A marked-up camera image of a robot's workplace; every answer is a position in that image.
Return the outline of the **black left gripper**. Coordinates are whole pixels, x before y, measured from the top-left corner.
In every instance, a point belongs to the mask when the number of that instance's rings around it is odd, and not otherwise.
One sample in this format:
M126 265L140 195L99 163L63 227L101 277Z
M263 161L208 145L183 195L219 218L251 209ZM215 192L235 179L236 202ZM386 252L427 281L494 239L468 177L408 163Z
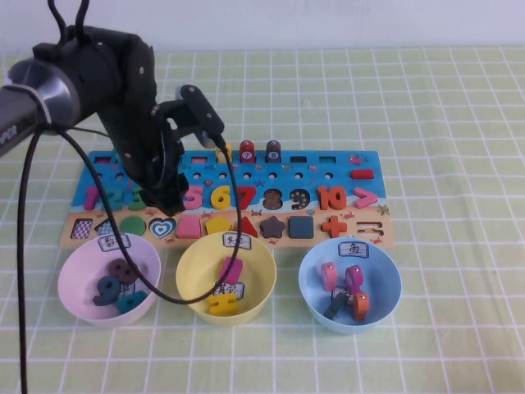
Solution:
M126 175L141 187L143 201L166 216L185 211L189 183L186 176L178 171L184 152L180 141L161 142L160 153L149 157L146 146L139 141L123 144L122 166Z

